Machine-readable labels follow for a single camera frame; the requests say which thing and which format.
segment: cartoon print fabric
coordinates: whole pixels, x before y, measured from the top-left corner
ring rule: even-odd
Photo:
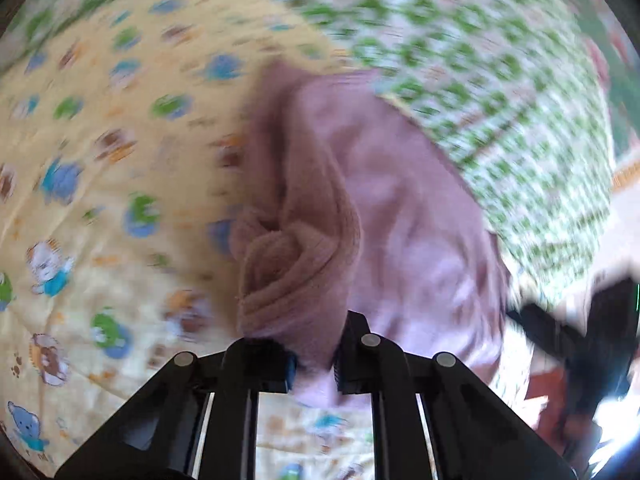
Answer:
[[[272,0],[117,0],[0,78],[0,421],[47,475],[176,352],[236,339],[242,129],[274,55],[341,70]],[[309,423],[311,452],[346,428]]]
[[[8,32],[0,38],[0,70],[25,54],[31,56],[26,73],[36,70],[47,56],[39,49],[43,41],[110,1],[27,0],[10,23]],[[584,7],[591,8],[591,4],[583,5],[585,0],[565,0],[567,5],[561,0],[285,1],[352,49],[361,63],[382,69],[386,87],[394,88],[415,111],[415,119],[433,131],[441,147],[458,164],[487,211],[492,228],[501,235],[505,252],[513,256],[514,274],[527,274],[550,298],[584,272],[597,247],[598,234],[608,211],[610,167],[609,161],[601,157],[602,152],[609,149],[604,146],[605,141],[610,141],[608,125],[603,127],[607,114],[603,113],[604,104],[596,98],[593,73],[582,73],[581,67],[564,71],[563,67],[574,65],[571,62],[549,64],[543,60],[539,65],[538,61],[569,54],[586,66],[584,49],[574,42],[579,31],[568,13],[570,8],[580,13],[581,25],[585,20],[593,25],[587,27],[589,33],[593,35],[598,29],[596,40],[601,47],[604,42],[609,65],[615,64],[618,69],[622,66],[618,55],[626,62],[628,46],[621,44],[620,35],[612,33],[607,39],[602,24],[586,16]],[[597,9],[601,7],[599,1],[594,0]],[[576,3],[580,3],[580,9],[576,9]],[[151,3],[148,10],[174,16],[183,5],[184,0],[158,0]],[[129,19],[130,11],[122,10],[111,17],[110,25],[126,25]],[[263,20],[272,32],[290,28],[277,14],[265,16]],[[174,22],[161,36],[163,41],[175,46],[199,33],[193,23]],[[137,45],[141,38],[136,25],[129,25],[119,28],[110,41],[116,51],[125,51]],[[274,52],[278,48],[266,43],[264,47],[275,49]],[[297,48],[309,57],[315,55],[313,43],[301,43]],[[73,39],[63,54],[58,63],[64,68],[84,56],[84,45]],[[240,68],[238,60],[225,57],[225,53],[218,56],[212,54],[203,76],[236,77]],[[554,75],[549,76],[548,70],[535,75],[541,66],[551,67]],[[629,71],[618,72],[620,78],[626,77]],[[545,113],[550,108],[546,102],[529,107],[526,103],[531,99],[531,88],[522,84],[527,79],[535,82],[536,92],[540,92],[541,86],[549,87],[548,83],[554,80],[558,88],[548,92],[552,96],[559,91],[564,99],[575,101],[578,94],[590,95],[577,107],[588,108],[590,120],[582,124],[580,118],[564,120],[566,113]],[[635,75],[629,79],[628,88],[618,85],[615,92],[609,92],[610,122],[618,134],[617,148],[621,130],[625,132],[625,146],[637,136],[629,126],[634,122],[631,117],[634,111],[628,103],[616,105],[612,96],[619,98],[631,87],[637,87],[637,79]],[[25,98],[16,107],[17,116],[29,114],[33,105],[37,105],[36,100]],[[60,105],[62,116],[72,114],[81,103],[64,101]],[[518,128],[510,128],[509,134],[503,129],[501,142],[489,134],[496,127],[512,124],[514,116],[517,121],[530,123],[538,110],[542,112],[535,120],[543,122],[551,118],[551,135],[556,139],[563,136],[564,146],[556,147],[555,142],[546,140],[535,143],[531,136],[521,136]],[[574,125],[578,131],[589,130],[603,149],[599,146],[597,153],[591,153],[596,143],[580,142],[572,132]],[[544,135],[538,131],[535,137]],[[528,156],[519,157],[523,150]],[[556,158],[555,167],[551,163],[540,164],[540,158],[550,159],[552,155]],[[575,167],[581,158],[590,163],[584,171],[572,172],[575,183],[567,182],[565,164]],[[523,205],[523,199],[529,205]],[[539,212],[533,222],[529,222],[526,215],[531,210]]]

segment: bed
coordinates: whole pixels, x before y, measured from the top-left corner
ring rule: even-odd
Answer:
[[[558,142],[543,150],[523,128],[562,110],[544,59],[524,70],[495,51],[493,36],[478,60],[429,2],[327,1],[28,0],[0,39],[0,422],[45,475],[176,352],[221,351],[239,336],[228,234],[242,204],[247,95],[273,56],[317,73],[381,70],[380,94],[424,127],[475,192],[514,294],[554,298],[588,266],[607,217],[611,136],[568,8],[549,19],[570,33],[540,41],[550,56],[578,56],[581,79],[566,83],[586,97],[568,113],[590,137],[574,138],[575,171],[560,182],[559,146],[575,137],[569,121],[562,132],[535,132],[536,142]],[[475,20],[487,26],[490,16],[463,3],[438,0],[458,31],[475,34]],[[387,15],[405,21],[379,23]],[[513,44],[500,48],[518,48],[522,23],[503,25]],[[380,27],[386,43],[372,41]],[[425,27],[440,50],[412,36]],[[434,54],[449,71],[425,62]],[[492,72],[474,70],[479,63]],[[418,88],[417,73],[436,86]],[[502,82],[520,107],[487,94],[478,74]],[[593,185],[582,189],[587,177]],[[540,205],[538,225],[526,205]],[[491,386],[516,409],[530,355],[507,324]],[[264,396],[259,416],[257,478],[373,478],[368,413]]]

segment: pink towel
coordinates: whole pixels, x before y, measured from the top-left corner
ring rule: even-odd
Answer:
[[[508,273],[446,156],[370,89],[373,72],[314,76],[281,61],[258,88],[231,233],[239,327],[295,352],[294,392],[340,401],[330,373],[347,310],[405,351],[497,369]]]

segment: blanket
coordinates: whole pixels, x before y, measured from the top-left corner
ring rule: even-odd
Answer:
[[[246,131],[248,206],[231,237],[239,326],[296,353],[306,404],[344,401],[329,371],[349,309],[407,352],[453,352],[487,383],[500,357],[508,273],[495,235],[374,78],[275,62]]]
[[[0,38],[0,70],[111,1],[27,0]],[[598,247],[612,171],[611,108],[574,0],[281,1],[343,48],[340,62],[382,70],[380,88],[456,164],[516,279],[557,302]]]

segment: green and white fabric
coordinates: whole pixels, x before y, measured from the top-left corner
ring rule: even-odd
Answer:
[[[383,70],[517,274],[555,299],[588,268],[609,211],[610,126],[561,0],[284,1]]]

